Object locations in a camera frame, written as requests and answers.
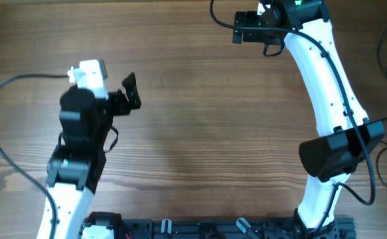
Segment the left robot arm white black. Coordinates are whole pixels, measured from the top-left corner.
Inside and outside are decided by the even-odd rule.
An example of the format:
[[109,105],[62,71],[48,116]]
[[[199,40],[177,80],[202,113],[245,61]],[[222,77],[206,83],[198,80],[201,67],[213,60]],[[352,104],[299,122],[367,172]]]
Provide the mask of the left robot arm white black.
[[37,238],[77,238],[106,164],[104,148],[116,116],[141,107],[137,80],[130,73],[122,88],[108,92],[81,77],[60,97],[62,132],[46,167],[47,191]]

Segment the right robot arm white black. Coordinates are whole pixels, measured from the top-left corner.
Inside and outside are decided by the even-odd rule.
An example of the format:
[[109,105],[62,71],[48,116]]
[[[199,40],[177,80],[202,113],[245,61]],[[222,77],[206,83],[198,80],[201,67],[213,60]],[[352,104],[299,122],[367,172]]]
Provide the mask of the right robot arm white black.
[[295,212],[302,233],[318,236],[335,227],[334,209],[342,189],[384,137],[357,100],[334,43],[324,1],[260,1],[255,11],[238,11],[233,42],[261,42],[292,55],[315,114],[318,138],[301,143],[307,172],[303,199]]

